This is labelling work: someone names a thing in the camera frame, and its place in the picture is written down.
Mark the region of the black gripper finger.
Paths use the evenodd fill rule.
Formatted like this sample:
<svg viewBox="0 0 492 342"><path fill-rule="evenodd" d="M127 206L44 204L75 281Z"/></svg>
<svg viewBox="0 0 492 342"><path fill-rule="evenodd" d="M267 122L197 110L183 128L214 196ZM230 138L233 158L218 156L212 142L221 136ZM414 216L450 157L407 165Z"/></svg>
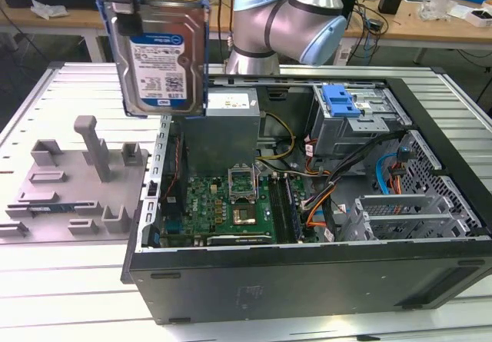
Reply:
<svg viewBox="0 0 492 342"><path fill-rule="evenodd" d="M142 35L139 0L113 0L113 12L120 35Z"/></svg>

